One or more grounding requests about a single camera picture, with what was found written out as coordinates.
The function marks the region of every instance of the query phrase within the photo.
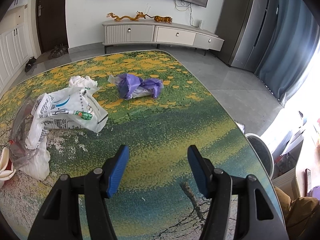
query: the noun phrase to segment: desk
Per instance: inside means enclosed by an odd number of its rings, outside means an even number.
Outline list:
[[[109,74],[132,73],[164,81],[159,98],[123,100],[108,83]],[[130,158],[118,192],[107,201],[118,239],[196,239],[210,201],[202,198],[187,160],[197,145],[203,157],[230,175],[255,174],[281,215],[271,182],[243,133],[208,90],[170,54],[135,51],[95,57],[39,74],[9,90],[0,101],[2,130],[25,95],[37,97],[68,85],[71,76],[88,75],[101,89],[94,94],[109,112],[104,129],[52,130],[47,149],[50,175],[43,181],[17,172],[0,190],[0,209],[21,239],[26,239],[36,214],[60,174],[71,177],[100,167],[121,144]],[[1,138],[8,140],[8,132]],[[79,199],[84,239],[88,239],[84,198]]]

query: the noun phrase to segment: white wall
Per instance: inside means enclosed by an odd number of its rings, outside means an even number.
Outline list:
[[[113,20],[106,18],[106,14],[113,12],[120,17],[123,15],[134,17],[137,11],[145,12],[147,4],[151,6],[149,15],[170,16],[174,23],[189,25],[190,9],[185,12],[177,11],[173,0],[66,0],[69,47],[102,42],[101,23]],[[222,4],[223,0],[208,0],[207,8],[192,5],[193,25],[204,20],[203,29],[214,32]]]

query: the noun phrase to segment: refrigerator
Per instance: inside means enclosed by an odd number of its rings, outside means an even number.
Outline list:
[[[224,0],[216,34],[224,39],[213,54],[229,66],[254,72],[276,27],[276,0]]]

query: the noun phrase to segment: tv stand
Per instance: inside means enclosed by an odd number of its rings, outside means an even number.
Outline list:
[[[105,21],[105,53],[108,46],[128,44],[178,45],[191,48],[220,51],[223,39],[214,33],[196,27],[177,24],[159,23],[154,20]]]

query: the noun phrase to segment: curtain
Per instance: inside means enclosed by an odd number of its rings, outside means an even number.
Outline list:
[[[320,28],[302,0],[276,1],[276,28],[255,74],[284,106],[308,76]]]

